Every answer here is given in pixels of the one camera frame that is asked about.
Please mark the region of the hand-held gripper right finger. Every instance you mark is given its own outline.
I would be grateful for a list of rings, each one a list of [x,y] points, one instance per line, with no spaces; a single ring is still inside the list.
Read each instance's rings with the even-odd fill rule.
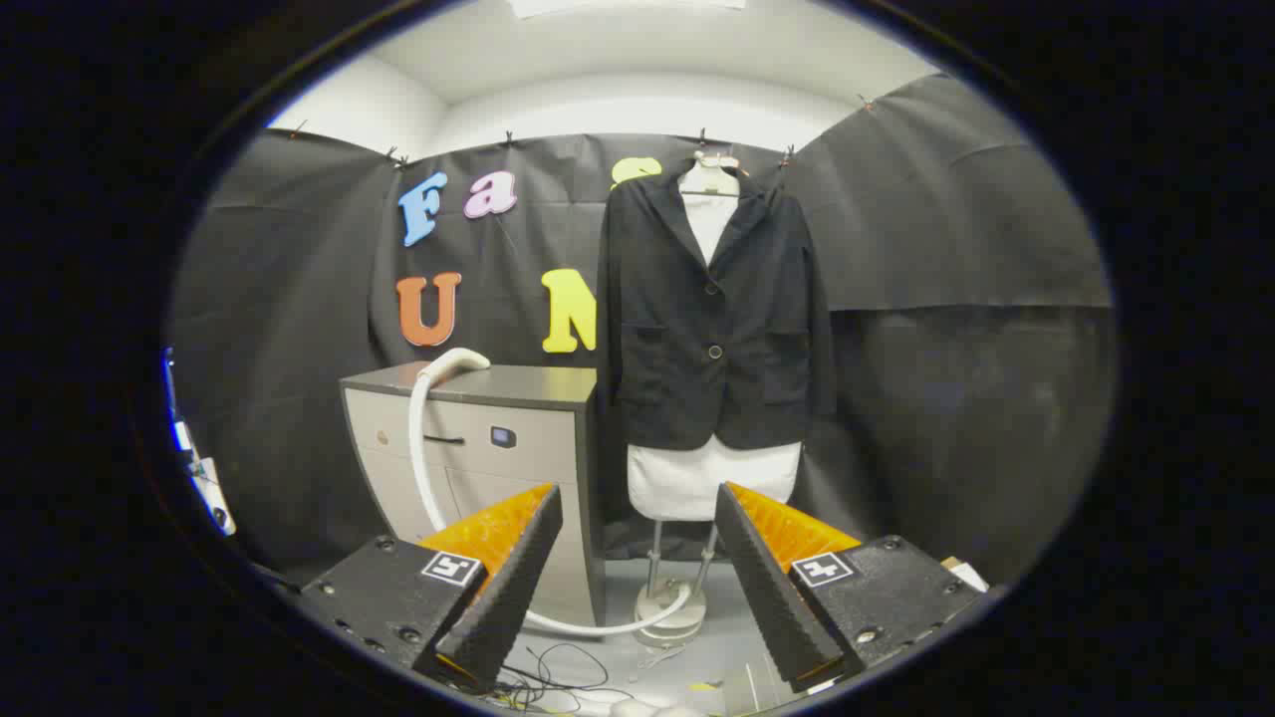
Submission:
[[[907,538],[861,541],[733,482],[714,526],[784,683],[853,677],[919,649],[987,600]]]

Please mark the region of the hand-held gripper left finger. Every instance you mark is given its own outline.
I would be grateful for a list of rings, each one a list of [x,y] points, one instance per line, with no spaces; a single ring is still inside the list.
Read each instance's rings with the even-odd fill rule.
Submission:
[[[560,489],[541,484],[423,542],[374,537],[306,583],[300,605],[374,660],[487,693],[561,527]]]

